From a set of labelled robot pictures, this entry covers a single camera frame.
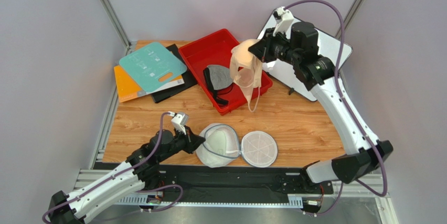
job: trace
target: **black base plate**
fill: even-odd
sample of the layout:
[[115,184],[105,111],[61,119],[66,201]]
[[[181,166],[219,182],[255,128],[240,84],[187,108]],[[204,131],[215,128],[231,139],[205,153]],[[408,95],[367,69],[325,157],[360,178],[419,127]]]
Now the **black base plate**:
[[[96,163],[94,169],[114,169],[115,163]],[[255,168],[160,165],[165,185],[179,184],[183,202],[288,203],[287,194],[321,194],[320,185],[303,189],[295,179],[299,168]],[[334,193],[332,183],[322,182],[324,194]],[[165,201],[178,197],[178,189],[165,190]]]

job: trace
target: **gray cloth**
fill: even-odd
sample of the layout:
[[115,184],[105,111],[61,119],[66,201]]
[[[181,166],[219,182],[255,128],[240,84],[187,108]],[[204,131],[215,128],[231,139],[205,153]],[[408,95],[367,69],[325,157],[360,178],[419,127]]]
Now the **gray cloth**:
[[209,65],[209,75],[214,90],[221,90],[229,87],[233,83],[230,77],[230,69],[221,65]]

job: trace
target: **gray fabric mask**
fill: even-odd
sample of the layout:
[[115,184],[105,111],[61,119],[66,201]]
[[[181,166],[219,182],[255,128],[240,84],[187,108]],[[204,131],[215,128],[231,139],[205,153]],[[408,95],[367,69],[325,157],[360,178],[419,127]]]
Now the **gray fabric mask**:
[[214,90],[226,89],[233,83],[229,68],[221,65],[209,65],[208,69]]
[[228,101],[220,98],[218,91],[226,89],[233,84],[233,79],[230,76],[230,69],[221,65],[208,65],[204,69],[204,77],[206,86],[212,93],[214,100],[221,105],[227,105]]

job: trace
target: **white mesh laundry bag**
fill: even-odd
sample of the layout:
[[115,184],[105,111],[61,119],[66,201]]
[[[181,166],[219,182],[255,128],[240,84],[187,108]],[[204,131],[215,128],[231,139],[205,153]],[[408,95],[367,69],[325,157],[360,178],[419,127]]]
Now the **white mesh laundry bag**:
[[243,159],[254,167],[269,167],[278,156],[275,139],[266,132],[248,133],[242,138],[241,146]]
[[236,131],[220,123],[212,123],[200,136],[205,142],[196,150],[200,161],[211,168],[226,166],[240,155],[240,144]]

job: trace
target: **beige garment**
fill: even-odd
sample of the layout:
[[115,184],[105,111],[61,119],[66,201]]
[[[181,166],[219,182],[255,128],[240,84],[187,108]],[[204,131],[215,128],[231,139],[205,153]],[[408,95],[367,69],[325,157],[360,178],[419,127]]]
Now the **beige garment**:
[[[262,62],[252,53],[248,52],[248,48],[258,41],[258,39],[248,39],[235,46],[231,50],[232,55],[230,60],[230,76],[233,82],[240,87],[243,95],[247,99],[248,109],[251,112],[256,110],[259,97],[261,96]],[[251,110],[250,101],[254,88],[258,88],[259,95],[254,109]]]

